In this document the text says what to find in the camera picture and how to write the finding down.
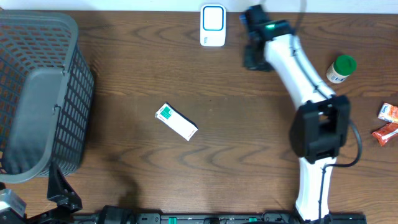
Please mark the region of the green lid jar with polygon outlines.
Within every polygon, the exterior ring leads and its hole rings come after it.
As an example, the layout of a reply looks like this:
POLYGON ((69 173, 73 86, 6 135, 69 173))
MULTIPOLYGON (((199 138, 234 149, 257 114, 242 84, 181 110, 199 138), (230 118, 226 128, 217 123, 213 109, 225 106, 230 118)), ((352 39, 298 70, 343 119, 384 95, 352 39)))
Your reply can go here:
POLYGON ((340 55, 329 66, 326 77, 332 83, 342 83, 357 69, 355 59, 350 55, 340 55))

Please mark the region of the white medicine box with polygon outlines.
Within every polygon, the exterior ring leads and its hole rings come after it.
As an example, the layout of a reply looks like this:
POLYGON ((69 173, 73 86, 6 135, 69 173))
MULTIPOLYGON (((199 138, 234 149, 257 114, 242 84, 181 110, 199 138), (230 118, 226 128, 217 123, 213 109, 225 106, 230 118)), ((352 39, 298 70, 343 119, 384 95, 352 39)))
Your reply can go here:
POLYGON ((193 122, 174 110, 168 103, 164 103, 160 107, 155 113, 155 117, 187 141, 198 131, 193 122))

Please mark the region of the orange tissue packet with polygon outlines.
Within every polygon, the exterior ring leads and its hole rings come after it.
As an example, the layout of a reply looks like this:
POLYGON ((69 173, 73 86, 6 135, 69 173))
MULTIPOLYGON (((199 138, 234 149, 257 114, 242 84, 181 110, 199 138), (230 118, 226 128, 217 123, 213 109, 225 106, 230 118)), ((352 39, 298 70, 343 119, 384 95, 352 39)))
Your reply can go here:
POLYGON ((383 103, 377 118, 390 123, 398 123, 398 107, 383 103))

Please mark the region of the red chocolate bar wrapper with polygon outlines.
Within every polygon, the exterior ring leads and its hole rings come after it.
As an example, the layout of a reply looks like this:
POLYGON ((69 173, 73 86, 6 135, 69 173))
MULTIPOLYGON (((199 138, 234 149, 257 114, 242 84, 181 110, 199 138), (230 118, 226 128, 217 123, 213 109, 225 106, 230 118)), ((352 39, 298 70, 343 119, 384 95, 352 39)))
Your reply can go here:
POLYGON ((382 128, 374 131, 372 136, 375 137, 381 146, 384 146, 390 139, 397 135, 397 123, 388 123, 382 128))

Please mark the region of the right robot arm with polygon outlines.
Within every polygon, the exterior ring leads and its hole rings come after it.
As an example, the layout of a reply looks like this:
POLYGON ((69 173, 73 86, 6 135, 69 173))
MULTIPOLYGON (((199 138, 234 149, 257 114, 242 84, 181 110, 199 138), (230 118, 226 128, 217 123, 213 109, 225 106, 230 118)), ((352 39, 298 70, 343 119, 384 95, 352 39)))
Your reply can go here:
POLYGON ((258 4, 243 12, 249 43, 244 66, 276 71, 289 92, 295 115, 289 131, 300 166, 295 211, 301 223, 331 223, 328 192, 340 148, 346 142, 350 102, 320 78, 286 20, 271 20, 258 4))

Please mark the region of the white barcode scanner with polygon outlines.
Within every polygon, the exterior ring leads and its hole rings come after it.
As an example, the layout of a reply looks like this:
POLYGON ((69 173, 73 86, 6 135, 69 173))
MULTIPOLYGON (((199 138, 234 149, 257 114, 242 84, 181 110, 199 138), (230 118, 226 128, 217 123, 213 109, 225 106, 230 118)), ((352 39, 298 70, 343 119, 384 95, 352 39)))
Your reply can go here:
POLYGON ((200 44, 222 47, 226 41, 226 9, 221 4, 205 4, 200 11, 200 44))

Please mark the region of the grey plastic mesh basket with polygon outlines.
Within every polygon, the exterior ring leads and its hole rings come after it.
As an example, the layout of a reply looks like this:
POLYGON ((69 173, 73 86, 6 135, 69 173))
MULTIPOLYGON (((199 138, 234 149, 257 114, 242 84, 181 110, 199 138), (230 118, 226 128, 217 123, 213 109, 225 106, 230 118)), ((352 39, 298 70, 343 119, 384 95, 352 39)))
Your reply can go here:
POLYGON ((80 166, 95 80, 78 26, 58 12, 1 12, 1 181, 80 166))

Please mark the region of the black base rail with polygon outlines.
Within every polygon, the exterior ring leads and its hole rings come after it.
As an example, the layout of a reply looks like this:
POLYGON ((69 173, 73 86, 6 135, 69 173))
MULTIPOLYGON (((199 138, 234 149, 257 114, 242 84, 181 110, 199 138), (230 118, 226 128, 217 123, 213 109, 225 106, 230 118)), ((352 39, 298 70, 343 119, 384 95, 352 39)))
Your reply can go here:
POLYGON ((296 211, 269 210, 263 213, 162 213, 156 210, 134 211, 106 205, 95 213, 72 216, 74 223, 119 224, 297 224, 302 220, 296 211))

